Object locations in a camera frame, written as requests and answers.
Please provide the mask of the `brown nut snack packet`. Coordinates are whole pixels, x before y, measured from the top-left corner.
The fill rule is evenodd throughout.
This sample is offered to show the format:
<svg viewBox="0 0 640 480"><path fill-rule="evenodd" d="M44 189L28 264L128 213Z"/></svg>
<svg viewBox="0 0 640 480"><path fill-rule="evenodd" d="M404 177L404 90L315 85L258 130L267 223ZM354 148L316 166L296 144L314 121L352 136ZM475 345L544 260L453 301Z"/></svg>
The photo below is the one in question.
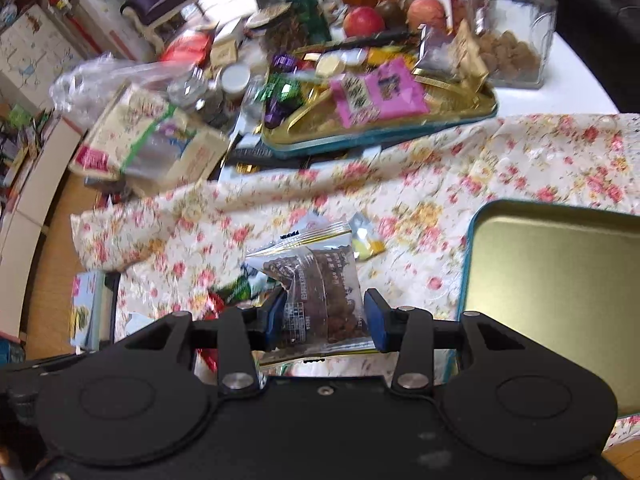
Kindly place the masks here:
<svg viewBox="0 0 640 480"><path fill-rule="evenodd" d="M373 349L352 230L344 221L298 231L246 255L286 291L277 361Z"/></svg>

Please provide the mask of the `yellow silver snack packet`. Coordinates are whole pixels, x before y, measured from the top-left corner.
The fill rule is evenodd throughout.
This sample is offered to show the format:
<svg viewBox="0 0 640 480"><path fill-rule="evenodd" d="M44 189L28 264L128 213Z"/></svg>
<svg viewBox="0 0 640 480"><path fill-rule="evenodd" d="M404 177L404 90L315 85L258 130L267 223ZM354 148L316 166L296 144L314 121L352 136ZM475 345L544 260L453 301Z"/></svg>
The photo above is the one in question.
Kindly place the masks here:
<svg viewBox="0 0 640 480"><path fill-rule="evenodd" d="M363 262L385 252L385 244L372 222L357 212L348 222L352 230L352 248L357 261Z"/></svg>

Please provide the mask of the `gold tin with snacks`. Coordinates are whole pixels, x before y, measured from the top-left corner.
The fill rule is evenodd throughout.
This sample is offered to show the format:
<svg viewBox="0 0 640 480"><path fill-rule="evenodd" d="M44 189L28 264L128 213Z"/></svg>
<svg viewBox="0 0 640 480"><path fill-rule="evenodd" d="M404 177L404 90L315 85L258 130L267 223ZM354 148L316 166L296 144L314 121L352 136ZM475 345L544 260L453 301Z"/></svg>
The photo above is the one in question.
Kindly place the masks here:
<svg viewBox="0 0 640 480"><path fill-rule="evenodd" d="M279 158L404 142L495 116L488 70L467 42L412 55L371 48L355 68L335 53L308 70L272 70L260 137Z"/></svg>

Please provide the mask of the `cartoon dinosaur box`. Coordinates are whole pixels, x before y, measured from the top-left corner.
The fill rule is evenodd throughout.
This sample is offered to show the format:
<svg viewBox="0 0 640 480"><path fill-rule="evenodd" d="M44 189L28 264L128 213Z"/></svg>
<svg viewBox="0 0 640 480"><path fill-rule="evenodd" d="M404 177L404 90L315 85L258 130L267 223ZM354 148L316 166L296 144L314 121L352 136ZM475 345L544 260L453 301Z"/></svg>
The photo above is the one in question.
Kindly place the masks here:
<svg viewBox="0 0 640 480"><path fill-rule="evenodd" d="M70 344L99 351L114 340L119 274L87 271L73 280L70 303Z"/></svg>

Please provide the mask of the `empty gold tin tray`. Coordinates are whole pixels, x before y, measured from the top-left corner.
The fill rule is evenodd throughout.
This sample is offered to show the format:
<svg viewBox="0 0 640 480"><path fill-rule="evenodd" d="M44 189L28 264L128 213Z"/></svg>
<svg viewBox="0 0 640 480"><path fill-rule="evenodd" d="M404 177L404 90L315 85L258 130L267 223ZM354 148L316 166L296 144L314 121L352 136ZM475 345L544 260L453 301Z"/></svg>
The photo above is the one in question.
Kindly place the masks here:
<svg viewBox="0 0 640 480"><path fill-rule="evenodd" d="M639 219L522 200L480 207L458 311L509 326L600 376L639 411Z"/></svg>

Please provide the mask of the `beige tree snack bag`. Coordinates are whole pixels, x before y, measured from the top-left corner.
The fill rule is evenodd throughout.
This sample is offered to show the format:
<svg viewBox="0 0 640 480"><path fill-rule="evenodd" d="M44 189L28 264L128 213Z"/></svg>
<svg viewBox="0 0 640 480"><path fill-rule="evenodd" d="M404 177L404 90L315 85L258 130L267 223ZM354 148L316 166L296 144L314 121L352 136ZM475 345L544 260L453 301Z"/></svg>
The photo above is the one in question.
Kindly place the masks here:
<svg viewBox="0 0 640 480"><path fill-rule="evenodd" d="M164 99L125 82L68 165L74 174L125 181L140 196L160 194L207 178L229 139Z"/></svg>

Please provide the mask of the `pink snack packet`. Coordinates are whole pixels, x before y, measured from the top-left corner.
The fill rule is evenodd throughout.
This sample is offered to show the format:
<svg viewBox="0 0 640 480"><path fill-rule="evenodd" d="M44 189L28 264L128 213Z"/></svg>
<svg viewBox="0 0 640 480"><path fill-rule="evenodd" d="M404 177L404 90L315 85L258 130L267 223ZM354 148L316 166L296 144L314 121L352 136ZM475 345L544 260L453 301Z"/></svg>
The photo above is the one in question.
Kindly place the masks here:
<svg viewBox="0 0 640 480"><path fill-rule="evenodd" d="M423 87L402 58L393 58L365 75L334 78L330 88L347 129L430 112Z"/></svg>

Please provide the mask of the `small glass jar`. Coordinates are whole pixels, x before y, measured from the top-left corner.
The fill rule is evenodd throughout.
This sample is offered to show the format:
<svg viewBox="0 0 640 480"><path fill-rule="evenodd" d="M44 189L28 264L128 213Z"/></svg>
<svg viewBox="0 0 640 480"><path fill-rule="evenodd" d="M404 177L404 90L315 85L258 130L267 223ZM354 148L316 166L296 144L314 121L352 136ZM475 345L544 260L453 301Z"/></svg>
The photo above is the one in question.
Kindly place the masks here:
<svg viewBox="0 0 640 480"><path fill-rule="evenodd" d="M205 76L204 70L194 67L168 84L167 97L171 104L181 108L207 125L226 128L229 121L224 94Z"/></svg>

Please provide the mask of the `silver foil snack packet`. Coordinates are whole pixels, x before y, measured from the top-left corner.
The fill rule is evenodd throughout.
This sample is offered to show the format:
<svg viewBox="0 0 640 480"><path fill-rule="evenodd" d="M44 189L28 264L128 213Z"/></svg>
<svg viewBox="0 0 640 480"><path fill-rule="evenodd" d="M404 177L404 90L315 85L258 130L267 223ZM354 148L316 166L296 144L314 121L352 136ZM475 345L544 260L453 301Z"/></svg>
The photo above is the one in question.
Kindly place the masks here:
<svg viewBox="0 0 640 480"><path fill-rule="evenodd" d="M456 36L421 24L419 54L412 69L413 75L459 80L458 47L459 41Z"/></svg>

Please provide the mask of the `clear plastic bag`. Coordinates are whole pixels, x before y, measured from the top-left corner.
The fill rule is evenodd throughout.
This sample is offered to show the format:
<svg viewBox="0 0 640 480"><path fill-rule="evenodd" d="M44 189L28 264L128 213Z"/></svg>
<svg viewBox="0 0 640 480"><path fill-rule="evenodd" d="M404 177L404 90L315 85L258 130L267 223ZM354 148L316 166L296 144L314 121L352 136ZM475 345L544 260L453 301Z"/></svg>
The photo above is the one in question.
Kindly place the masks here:
<svg viewBox="0 0 640 480"><path fill-rule="evenodd" d="M190 62L135 63L107 53L62 73L50 85L49 96L58 114L87 131L123 84L163 93L171 81L193 69Z"/></svg>

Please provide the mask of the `dark lidded canister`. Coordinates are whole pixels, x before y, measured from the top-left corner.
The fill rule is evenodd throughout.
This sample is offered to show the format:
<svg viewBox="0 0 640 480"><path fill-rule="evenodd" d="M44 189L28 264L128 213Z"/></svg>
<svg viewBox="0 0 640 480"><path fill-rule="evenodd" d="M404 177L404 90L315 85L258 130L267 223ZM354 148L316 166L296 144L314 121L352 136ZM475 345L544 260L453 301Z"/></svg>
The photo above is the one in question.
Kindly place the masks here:
<svg viewBox="0 0 640 480"><path fill-rule="evenodd" d="M246 21L248 34L256 38L270 60L277 54L306 47L308 37L291 3L276 3L253 13Z"/></svg>

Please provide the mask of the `red apple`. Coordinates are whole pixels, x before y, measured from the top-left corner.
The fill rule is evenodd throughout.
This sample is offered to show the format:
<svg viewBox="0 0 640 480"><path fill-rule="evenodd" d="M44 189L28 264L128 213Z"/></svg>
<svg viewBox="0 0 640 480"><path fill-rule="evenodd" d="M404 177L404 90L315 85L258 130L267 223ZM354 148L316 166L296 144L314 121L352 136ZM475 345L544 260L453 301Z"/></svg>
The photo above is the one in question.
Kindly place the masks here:
<svg viewBox="0 0 640 480"><path fill-rule="evenodd" d="M446 32L447 14L439 0L413 0L407 10L409 28L416 32L421 25Z"/></svg>
<svg viewBox="0 0 640 480"><path fill-rule="evenodd" d="M382 16L373 8L357 6L346 13L343 29L348 38L367 37L384 32L386 26Z"/></svg>

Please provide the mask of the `glass jar with nuts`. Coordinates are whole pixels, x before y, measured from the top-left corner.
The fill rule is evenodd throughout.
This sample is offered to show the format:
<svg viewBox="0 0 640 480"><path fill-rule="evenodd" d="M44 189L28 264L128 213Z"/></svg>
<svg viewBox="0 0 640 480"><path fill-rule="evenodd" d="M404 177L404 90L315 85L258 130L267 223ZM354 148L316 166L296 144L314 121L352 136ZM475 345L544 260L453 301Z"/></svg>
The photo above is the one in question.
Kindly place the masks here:
<svg viewBox="0 0 640 480"><path fill-rule="evenodd" d="M544 84L557 6L556 0L468 0L470 27L494 86Z"/></svg>

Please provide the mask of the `green drink can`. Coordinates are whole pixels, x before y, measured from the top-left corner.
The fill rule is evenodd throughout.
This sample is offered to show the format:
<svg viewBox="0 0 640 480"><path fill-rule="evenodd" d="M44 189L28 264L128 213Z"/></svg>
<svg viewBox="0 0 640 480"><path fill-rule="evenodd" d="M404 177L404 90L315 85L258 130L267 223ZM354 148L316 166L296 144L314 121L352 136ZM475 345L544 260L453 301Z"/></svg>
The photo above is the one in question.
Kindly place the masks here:
<svg viewBox="0 0 640 480"><path fill-rule="evenodd" d="M332 37L318 0L285 0L295 11L310 44L324 44Z"/></svg>

